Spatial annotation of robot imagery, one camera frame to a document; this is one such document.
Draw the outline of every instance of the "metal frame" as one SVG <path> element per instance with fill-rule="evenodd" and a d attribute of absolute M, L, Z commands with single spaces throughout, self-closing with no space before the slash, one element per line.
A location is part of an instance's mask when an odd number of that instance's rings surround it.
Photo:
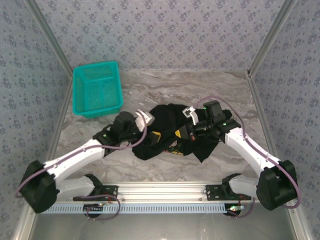
<path fill-rule="evenodd" d="M 43 16 L 39 6 L 35 0 L 24 0 L 28 8 L 30 9 L 33 17 L 36 22 L 39 24 L 39 27 L 43 31 L 46 39 L 51 45 L 54 53 L 59 59 L 62 67 L 65 69 L 67 75 L 72 77 L 72 68 L 64 55 L 57 39 L 52 33 L 48 23 L 46 22 L 45 17 Z M 257 108 L 257 112 L 261 121 L 262 129 L 265 135 L 265 139 L 269 148 L 269 151 L 272 155 L 278 156 L 275 144 L 272 139 L 271 131 L 265 116 L 265 113 L 262 108 L 262 104 L 259 99 L 257 88 L 254 81 L 251 79 L 251 76 L 254 76 L 257 69 L 263 62 L 267 52 L 269 51 L 272 43 L 274 42 L 276 36 L 278 35 L 281 27 L 285 23 L 290 11 L 294 7 L 297 0 L 285 0 L 281 9 L 279 10 L 276 19 L 274 20 L 271 28 L 269 29 L 265 40 L 260 46 L 255 58 L 253 59 L 251 66 L 249 68 L 248 83 L 251 89 L 254 103 Z M 72 81 L 67 89 L 66 96 L 63 101 L 61 108 L 61 113 L 57 121 L 55 131 L 53 134 L 52 141 L 49 146 L 49 151 L 46 156 L 46 160 L 52 160 L 58 145 L 60 133 L 62 130 L 62 125 L 64 118 L 67 112 L 68 103 L 71 98 L 72 93 Z M 200 191 L 200 188 L 204 189 L 204 186 L 207 184 L 213 184 L 212 182 L 128 182 L 128 183 L 117 183 L 119 188 L 118 197 L 121 201 L 127 203 L 206 203 L 207 198 Z M 296 233 L 296 236 L 299 240 L 312 240 L 312 235 L 310 229 L 307 225 L 305 215 L 301 207 L 298 207 L 294 210 L 289 210 L 289 215 Z M 35 220 L 35 213 L 29 205 L 25 205 L 21 217 L 18 221 L 13 239 L 14 240 L 26 240 L 29 239 L 31 229 Z"/>
<path fill-rule="evenodd" d="M 265 115 L 265 111 L 263 110 L 262 103 L 260 101 L 257 86 L 255 84 L 255 81 L 252 80 L 251 76 L 248 74 L 247 80 L 249 83 L 249 87 L 252 93 L 253 101 L 255 104 L 255 107 L 258 112 L 258 116 L 261 122 L 261 126 L 263 129 L 263 133 L 265 136 L 266 144 L 269 148 L 269 152 L 276 157 L 279 157 L 279 154 L 277 152 L 277 148 L 275 145 L 275 142 L 272 138 L 271 130 L 269 128 L 269 124 L 267 122 L 267 117 Z M 294 205 L 294 201 L 290 201 L 288 205 Z M 303 211 L 302 206 L 297 207 L 296 209 L 288 209 L 293 228 L 295 231 L 295 234 L 299 240 L 313 240 L 311 231 L 309 229 L 309 226 L 307 224 L 307 220 L 305 217 L 305 213 Z"/>

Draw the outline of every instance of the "black mounting bracket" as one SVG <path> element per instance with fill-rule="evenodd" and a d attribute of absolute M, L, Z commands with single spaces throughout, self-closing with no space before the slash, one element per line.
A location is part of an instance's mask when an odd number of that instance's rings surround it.
<path fill-rule="evenodd" d="M 280 161 L 279 165 L 298 184 L 295 166 L 289 160 Z M 265 168 L 260 173 L 259 182 L 256 186 L 256 196 L 261 205 L 271 211 L 295 199 L 297 192 L 287 176 L 274 166 Z"/>
<path fill-rule="evenodd" d="M 206 185 L 206 199 L 208 201 L 228 201 L 228 200 L 251 200 L 250 196 L 244 194 L 231 193 L 226 195 L 221 185 Z"/>
<path fill-rule="evenodd" d="M 103 185 L 98 178 L 96 178 L 93 174 L 86 174 L 87 178 L 89 178 L 94 185 L 93 191 L 89 194 L 89 196 L 96 196 L 96 195 L 104 195 L 108 194 L 114 197 L 118 196 L 119 187 L 117 185 Z M 106 199 L 105 197 L 97 197 L 97 198 L 81 198 L 81 197 L 74 197 L 73 201 L 75 202 L 92 202 L 92 201 L 101 201 L 105 202 L 108 200 L 109 202 L 115 201 L 111 197 Z"/>
<path fill-rule="evenodd" d="M 43 168 L 44 164 L 38 160 L 31 162 L 25 170 L 21 183 Z M 54 178 L 55 176 L 53 174 L 50 175 L 45 171 L 31 179 L 20 190 L 21 195 L 36 214 L 46 211 L 56 202 L 59 190 L 56 188 Z"/>
<path fill-rule="evenodd" d="M 86 212 L 88 209 L 90 209 L 90 212 L 102 212 L 104 210 L 104 206 L 100 206 L 99 204 L 85 204 L 83 205 L 82 211 Z M 97 218 L 101 215 L 98 213 L 88 213 L 89 218 Z"/>
<path fill-rule="evenodd" d="M 225 177 L 222 179 L 222 184 L 220 185 L 206 185 L 206 199 L 208 201 L 251 200 L 250 196 L 237 194 L 231 190 L 229 181 L 238 175 L 240 175 L 240 173 L 234 173 Z"/>

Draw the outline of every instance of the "cable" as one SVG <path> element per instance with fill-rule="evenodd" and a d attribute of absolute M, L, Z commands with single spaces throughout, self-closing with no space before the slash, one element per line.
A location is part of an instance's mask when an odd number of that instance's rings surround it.
<path fill-rule="evenodd" d="M 104 129 L 108 129 L 112 126 L 112 124 L 108 124 Z"/>
<path fill-rule="evenodd" d="M 96 198 L 111 198 L 116 200 L 116 202 L 118 203 L 118 210 L 116 211 L 115 214 L 113 214 L 112 216 L 108 216 L 108 217 L 99 217 L 99 218 L 93 218 L 93 217 L 89 217 L 89 212 L 95 208 L 95 206 L 91 206 L 86 210 L 86 216 L 89 220 L 98 220 L 98 221 L 107 221 L 107 220 L 111 220 L 114 219 L 116 216 L 119 215 L 120 213 L 120 209 L 121 209 L 121 203 L 119 201 L 119 199 L 116 196 L 112 196 L 109 194 L 102 194 L 102 195 L 94 195 L 94 196 L 79 196 L 79 198 L 81 199 L 96 199 Z"/>
<path fill-rule="evenodd" d="M 232 212 L 232 211 L 227 211 L 229 214 L 232 214 L 234 216 L 229 216 L 230 218 L 232 219 L 243 219 L 245 218 L 246 216 L 248 216 L 250 213 L 252 213 L 252 211 L 254 210 L 255 208 L 255 202 L 256 202 L 256 199 L 253 197 L 252 198 L 252 204 L 251 204 L 251 207 L 249 209 L 249 211 L 241 216 L 238 216 L 236 213 Z"/>
<path fill-rule="evenodd" d="M 247 206 L 247 199 L 246 199 L 242 194 L 240 194 L 240 198 L 241 198 L 241 199 L 244 199 L 244 208 L 246 208 L 246 206 Z"/>
<path fill-rule="evenodd" d="M 139 145 L 146 137 L 147 135 L 147 122 L 143 116 L 143 114 L 139 111 L 138 111 L 138 114 L 142 117 L 142 120 L 143 120 L 143 124 L 144 124 L 144 128 L 143 128 L 143 133 L 142 133 L 142 137 L 134 144 L 132 145 L 129 145 L 129 146 L 109 146 L 109 145 L 92 145 L 92 146 L 88 146 L 88 147 L 85 147 L 81 150 L 78 150 L 78 151 L 75 151 L 74 153 L 60 159 L 59 161 L 57 161 L 55 164 L 53 165 L 50 165 L 50 166 L 47 166 L 47 167 L 44 167 L 43 169 L 35 172 L 34 174 L 30 175 L 29 177 L 27 177 L 19 186 L 18 188 L 16 189 L 14 195 L 16 198 L 22 198 L 22 196 L 19 195 L 19 192 L 20 190 L 32 179 L 34 179 L 36 176 L 46 172 L 47 170 L 49 169 L 52 169 L 52 168 L 55 168 L 56 166 L 60 165 L 61 163 L 67 161 L 68 159 L 82 153 L 82 152 L 85 152 L 89 149 L 94 149 L 94 148 L 103 148 L 103 149 L 114 149 L 114 150 L 123 150 L 123 149 L 130 149 L 130 148 L 133 148 L 137 145 Z"/>
<path fill-rule="evenodd" d="M 242 131 L 243 131 L 243 137 L 244 137 L 244 140 L 248 143 L 248 145 L 253 149 L 255 150 L 258 154 L 260 154 L 263 158 L 265 158 L 265 160 L 269 161 L 270 163 L 272 163 L 273 165 L 275 165 L 281 172 L 283 172 L 283 174 L 290 180 L 291 184 L 293 185 L 294 189 L 295 189 L 295 192 L 296 192 L 296 195 L 297 195 L 297 201 L 295 203 L 295 205 L 293 206 L 287 206 L 287 205 L 284 205 L 283 207 L 284 208 L 287 208 L 287 209 L 295 209 L 297 208 L 300 204 L 301 204 L 301 199 L 302 199 L 302 196 L 301 196 L 301 192 L 300 192 L 300 189 L 298 187 L 298 185 L 296 184 L 296 181 L 290 176 L 290 174 L 283 168 L 281 167 L 277 162 L 275 162 L 274 160 L 272 160 L 271 158 L 269 158 L 267 155 L 265 155 L 263 152 L 261 152 L 258 148 L 256 148 L 251 142 L 250 140 L 246 137 L 247 136 L 247 133 L 246 133 L 246 125 L 245 125 L 245 122 L 244 120 L 242 119 L 242 117 L 238 114 L 238 112 L 227 102 L 225 101 L 223 98 L 219 97 L 219 96 L 215 96 L 215 95 L 210 95 L 210 96 L 206 96 L 202 99 L 200 99 L 195 105 L 193 105 L 194 108 L 196 108 L 196 106 L 198 104 L 200 104 L 202 101 L 206 100 L 206 99 L 218 99 L 222 102 L 224 102 L 233 112 L 234 114 L 239 118 L 240 122 L 241 122 L 241 125 L 242 125 Z"/>

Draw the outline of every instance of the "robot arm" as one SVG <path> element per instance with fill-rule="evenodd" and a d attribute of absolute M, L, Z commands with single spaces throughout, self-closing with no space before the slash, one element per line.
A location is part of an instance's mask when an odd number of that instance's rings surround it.
<path fill-rule="evenodd" d="M 179 130 L 176 135 L 180 138 L 195 141 L 197 137 L 215 137 L 236 150 L 249 164 L 258 177 L 246 177 L 239 173 L 222 180 L 222 189 L 226 196 L 244 194 L 258 198 L 268 210 L 273 210 L 297 197 L 297 191 L 288 177 L 275 164 L 283 168 L 297 184 L 294 165 L 289 161 L 281 161 L 265 151 L 244 131 L 234 119 L 226 119 L 220 103 L 216 100 L 203 104 L 206 120 L 195 122 L 195 109 L 188 107 L 184 110 L 186 117 L 192 118 L 189 123 Z"/>
<path fill-rule="evenodd" d="M 81 147 L 45 163 L 37 160 L 31 162 L 18 191 L 36 213 L 44 212 L 57 199 L 90 195 L 97 187 L 97 182 L 100 184 L 93 175 L 88 174 L 80 179 L 65 179 L 85 165 L 122 149 L 119 147 L 121 142 L 135 142 L 140 139 L 146 124 L 150 125 L 153 120 L 153 116 L 148 112 L 138 111 L 137 118 L 129 112 L 121 112 L 115 117 L 110 128 L 105 127 Z"/>
<path fill-rule="evenodd" d="M 186 117 L 192 118 L 192 122 L 179 129 L 176 135 L 191 141 L 199 136 L 219 138 L 223 143 L 235 149 L 253 167 L 258 176 L 252 178 L 235 173 L 224 178 L 221 188 L 227 198 L 232 194 L 258 197 L 266 209 L 273 210 L 297 197 L 297 192 L 288 178 L 274 164 L 254 150 L 245 138 L 249 139 L 250 143 L 261 153 L 284 168 L 297 182 L 295 167 L 290 161 L 282 162 L 266 152 L 248 135 L 244 138 L 240 124 L 234 119 L 226 120 L 219 102 L 205 103 L 204 109 L 207 120 L 201 122 L 198 122 L 194 108 L 184 111 Z M 99 160 L 117 149 L 122 149 L 119 148 L 121 142 L 134 142 L 140 139 L 141 132 L 145 127 L 144 122 L 150 125 L 153 120 L 154 118 L 146 112 L 143 112 L 138 118 L 134 118 L 129 112 L 121 112 L 116 116 L 110 129 L 105 127 L 83 146 L 65 156 L 43 164 L 39 161 L 30 163 L 21 183 L 35 173 L 41 173 L 22 184 L 18 191 L 36 213 L 44 212 L 56 200 L 63 201 L 76 196 L 101 194 L 101 183 L 91 174 L 78 179 L 66 180 L 66 178 L 85 165 Z M 158 137 L 157 135 L 150 136 L 149 141 L 159 141 Z"/>

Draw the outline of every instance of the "patterned wallpaper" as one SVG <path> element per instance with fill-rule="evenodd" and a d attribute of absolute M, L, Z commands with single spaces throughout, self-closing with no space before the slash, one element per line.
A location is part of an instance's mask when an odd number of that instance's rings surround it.
<path fill-rule="evenodd" d="M 254 77 L 277 150 L 297 170 L 320 239 L 320 2 L 300 0 Z"/>
<path fill-rule="evenodd" d="M 283 0 L 36 0 L 72 67 L 248 69 Z"/>
<path fill-rule="evenodd" d="M 0 1 L 0 240 L 9 240 L 27 165 L 43 161 L 69 83 L 23 0 Z"/>

